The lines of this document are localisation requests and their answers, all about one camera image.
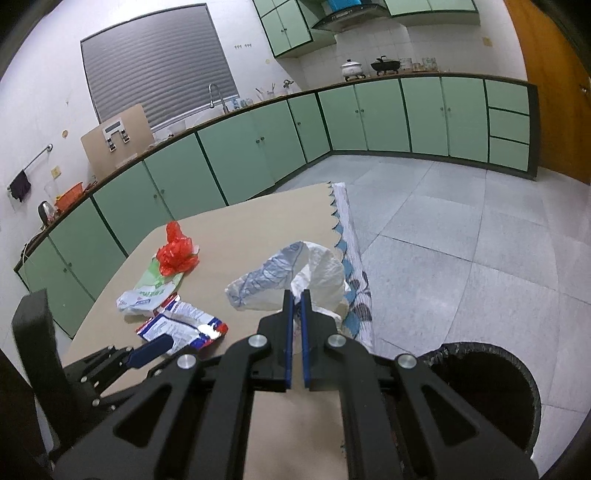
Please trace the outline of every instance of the utensil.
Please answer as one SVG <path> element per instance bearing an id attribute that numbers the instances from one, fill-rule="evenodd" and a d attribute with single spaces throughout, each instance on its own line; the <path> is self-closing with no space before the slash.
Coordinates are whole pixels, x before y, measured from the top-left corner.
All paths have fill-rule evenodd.
<path id="1" fill-rule="evenodd" d="M 386 72 L 396 72 L 400 69 L 400 62 L 398 60 L 391 60 L 385 58 L 386 55 L 382 55 L 380 58 L 376 59 L 377 61 L 371 64 L 371 67 L 377 72 L 378 77 L 379 74 L 386 74 Z"/>
<path id="2" fill-rule="evenodd" d="M 365 78 L 363 67 L 358 61 L 352 61 L 349 59 L 346 63 L 343 63 L 340 66 L 340 70 L 346 82 L 348 82 L 352 77 Z"/>
<path id="3" fill-rule="evenodd" d="M 39 212 L 39 218 L 45 226 L 49 226 L 53 221 L 53 216 L 56 214 L 56 209 L 49 202 L 41 202 L 37 211 Z"/>

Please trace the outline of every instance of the white plastic bag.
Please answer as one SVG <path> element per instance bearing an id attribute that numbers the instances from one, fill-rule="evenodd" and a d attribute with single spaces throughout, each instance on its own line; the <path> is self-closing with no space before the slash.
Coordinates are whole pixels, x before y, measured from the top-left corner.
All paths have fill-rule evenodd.
<path id="1" fill-rule="evenodd" d="M 350 290 L 345 281 L 343 264 L 332 251 L 312 242 L 296 242 L 279 250 L 261 268 L 230 283 L 226 295 L 236 310 L 281 310 L 284 290 L 291 290 L 295 302 L 302 292 L 310 290 L 312 308 L 334 313 L 345 293 Z"/>

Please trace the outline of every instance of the metal screw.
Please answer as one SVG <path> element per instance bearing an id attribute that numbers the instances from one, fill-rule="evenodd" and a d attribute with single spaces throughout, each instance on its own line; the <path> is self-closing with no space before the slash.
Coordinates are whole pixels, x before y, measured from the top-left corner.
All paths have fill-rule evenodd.
<path id="1" fill-rule="evenodd" d="M 197 363 L 197 359 L 193 355 L 184 354 L 177 358 L 177 365 L 183 370 L 193 368 Z"/>
<path id="2" fill-rule="evenodd" d="M 398 357 L 398 365 L 411 370 L 417 366 L 417 359 L 408 353 L 404 353 Z"/>
<path id="3" fill-rule="evenodd" d="M 344 336 L 335 333 L 334 335 L 329 336 L 329 339 L 327 341 L 331 347 L 339 348 L 346 343 L 347 339 Z"/>
<path id="4" fill-rule="evenodd" d="M 267 337 L 257 333 L 248 339 L 248 344 L 253 348 L 261 348 L 267 344 Z"/>

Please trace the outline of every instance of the pot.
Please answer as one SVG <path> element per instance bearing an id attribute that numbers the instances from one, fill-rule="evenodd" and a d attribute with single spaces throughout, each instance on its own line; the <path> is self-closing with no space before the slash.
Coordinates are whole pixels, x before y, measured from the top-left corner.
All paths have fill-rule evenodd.
<path id="1" fill-rule="evenodd" d="M 343 63 L 340 66 L 341 72 L 343 73 L 343 77 L 345 80 L 349 80 L 351 77 L 363 77 L 363 67 L 358 61 L 351 61 L 350 59 L 347 60 L 347 63 Z"/>

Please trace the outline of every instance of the orange container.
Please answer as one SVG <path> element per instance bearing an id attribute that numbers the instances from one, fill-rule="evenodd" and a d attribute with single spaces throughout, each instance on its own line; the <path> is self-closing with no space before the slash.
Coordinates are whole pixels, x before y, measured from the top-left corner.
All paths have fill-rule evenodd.
<path id="1" fill-rule="evenodd" d="M 82 182 L 74 185 L 56 200 L 56 207 L 59 211 L 65 212 L 78 198 L 82 196 Z"/>

